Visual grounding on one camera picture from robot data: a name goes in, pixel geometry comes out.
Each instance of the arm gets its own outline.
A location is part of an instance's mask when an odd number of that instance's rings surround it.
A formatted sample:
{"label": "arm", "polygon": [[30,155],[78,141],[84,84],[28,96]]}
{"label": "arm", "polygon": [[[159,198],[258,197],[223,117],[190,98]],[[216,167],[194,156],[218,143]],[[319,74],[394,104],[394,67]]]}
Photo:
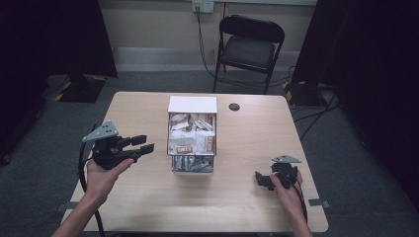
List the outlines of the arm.
{"label": "arm", "polygon": [[[278,195],[278,200],[286,210],[287,216],[289,217],[291,226],[293,228],[293,234],[295,237],[311,237],[311,231],[305,221],[304,215],[302,214],[302,206],[295,189],[284,189],[280,179],[275,174],[271,175],[272,183],[275,185],[275,191]],[[301,173],[298,171],[297,174],[298,183],[302,183]],[[298,183],[295,186],[300,190],[301,187]]]}
{"label": "arm", "polygon": [[126,159],[114,169],[106,171],[90,160],[87,164],[86,194],[52,236],[80,236],[96,210],[105,203],[118,176],[132,163],[132,159]]}

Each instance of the wall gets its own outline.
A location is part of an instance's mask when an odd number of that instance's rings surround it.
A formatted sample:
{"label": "wall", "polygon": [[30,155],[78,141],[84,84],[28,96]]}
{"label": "wall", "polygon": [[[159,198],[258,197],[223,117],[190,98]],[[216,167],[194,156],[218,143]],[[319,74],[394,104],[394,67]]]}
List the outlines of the wall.
{"label": "wall", "polygon": [[[112,47],[177,48],[200,51],[199,24],[191,1],[100,0]],[[218,23],[223,15],[240,14],[276,22],[286,40],[278,66],[296,64],[314,6],[214,3],[213,14],[201,14],[206,54],[213,57],[218,42]]]}

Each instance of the black curtain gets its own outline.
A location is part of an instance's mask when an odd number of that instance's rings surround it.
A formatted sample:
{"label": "black curtain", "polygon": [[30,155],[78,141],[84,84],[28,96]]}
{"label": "black curtain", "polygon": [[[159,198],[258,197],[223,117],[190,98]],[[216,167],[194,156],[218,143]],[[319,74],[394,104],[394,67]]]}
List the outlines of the black curtain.
{"label": "black curtain", "polygon": [[0,124],[5,136],[47,87],[71,71],[117,77],[97,0],[0,1]]}

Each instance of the chair seat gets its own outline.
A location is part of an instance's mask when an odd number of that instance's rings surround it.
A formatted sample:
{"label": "chair seat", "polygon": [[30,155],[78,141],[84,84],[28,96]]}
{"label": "chair seat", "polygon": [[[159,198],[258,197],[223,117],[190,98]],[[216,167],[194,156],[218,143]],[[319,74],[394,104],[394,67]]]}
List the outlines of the chair seat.
{"label": "chair seat", "polygon": [[271,67],[275,46],[271,42],[233,36],[220,57],[223,64],[267,72]]}

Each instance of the cardboard box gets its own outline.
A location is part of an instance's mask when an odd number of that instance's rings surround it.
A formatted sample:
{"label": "cardboard box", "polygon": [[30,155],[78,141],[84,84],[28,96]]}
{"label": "cardboard box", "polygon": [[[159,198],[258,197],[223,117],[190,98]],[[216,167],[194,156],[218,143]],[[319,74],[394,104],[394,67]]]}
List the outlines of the cardboard box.
{"label": "cardboard box", "polygon": [[212,174],[216,97],[170,97],[167,154],[175,174]]}

